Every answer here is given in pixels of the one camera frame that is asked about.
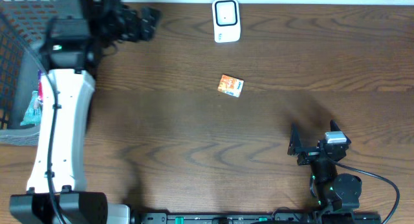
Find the orange juice carton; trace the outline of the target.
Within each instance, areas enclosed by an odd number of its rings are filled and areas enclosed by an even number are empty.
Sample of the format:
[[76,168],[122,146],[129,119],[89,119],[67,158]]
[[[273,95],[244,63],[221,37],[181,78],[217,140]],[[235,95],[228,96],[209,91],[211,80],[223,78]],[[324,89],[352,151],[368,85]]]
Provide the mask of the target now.
[[239,98],[243,90],[244,80],[223,74],[217,90],[224,94]]

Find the red purple snack bag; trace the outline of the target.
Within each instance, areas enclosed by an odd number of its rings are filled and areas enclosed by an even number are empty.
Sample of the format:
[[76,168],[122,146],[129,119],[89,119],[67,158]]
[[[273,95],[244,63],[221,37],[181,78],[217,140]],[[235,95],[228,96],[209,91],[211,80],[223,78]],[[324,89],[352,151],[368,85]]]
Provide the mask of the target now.
[[43,102],[43,88],[42,88],[42,82],[41,82],[41,77],[42,77],[43,73],[41,72],[41,70],[38,71],[38,100],[40,103]]

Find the teal snack packet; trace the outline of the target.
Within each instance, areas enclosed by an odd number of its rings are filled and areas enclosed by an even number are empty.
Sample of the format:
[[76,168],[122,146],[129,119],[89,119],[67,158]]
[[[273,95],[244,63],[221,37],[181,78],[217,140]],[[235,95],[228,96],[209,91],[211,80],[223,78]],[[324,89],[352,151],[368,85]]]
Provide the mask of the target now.
[[39,98],[39,93],[37,91],[32,92],[32,97],[30,103],[25,111],[23,120],[20,122],[21,126],[35,125],[41,123],[42,116],[42,101]]

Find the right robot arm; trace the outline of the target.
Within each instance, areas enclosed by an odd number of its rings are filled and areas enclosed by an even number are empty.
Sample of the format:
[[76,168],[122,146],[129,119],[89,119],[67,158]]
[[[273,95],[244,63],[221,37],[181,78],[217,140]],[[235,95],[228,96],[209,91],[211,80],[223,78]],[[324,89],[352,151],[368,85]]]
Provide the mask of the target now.
[[362,181],[351,174],[339,174],[336,164],[346,156],[351,140],[330,121],[331,130],[313,147],[304,146],[295,124],[291,127],[288,155],[296,156],[299,166],[311,169],[311,194],[320,207],[311,213],[314,223],[354,223],[353,210],[360,206]]

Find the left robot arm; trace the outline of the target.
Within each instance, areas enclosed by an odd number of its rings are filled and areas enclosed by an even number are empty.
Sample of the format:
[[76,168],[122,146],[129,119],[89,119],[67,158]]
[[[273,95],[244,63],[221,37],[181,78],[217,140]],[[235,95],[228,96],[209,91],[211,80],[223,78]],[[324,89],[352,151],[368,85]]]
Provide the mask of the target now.
[[162,14],[122,0],[57,0],[37,50],[43,93],[38,148],[26,192],[10,197],[20,223],[140,223],[129,205],[87,190],[83,147],[96,72],[116,42],[150,41]]

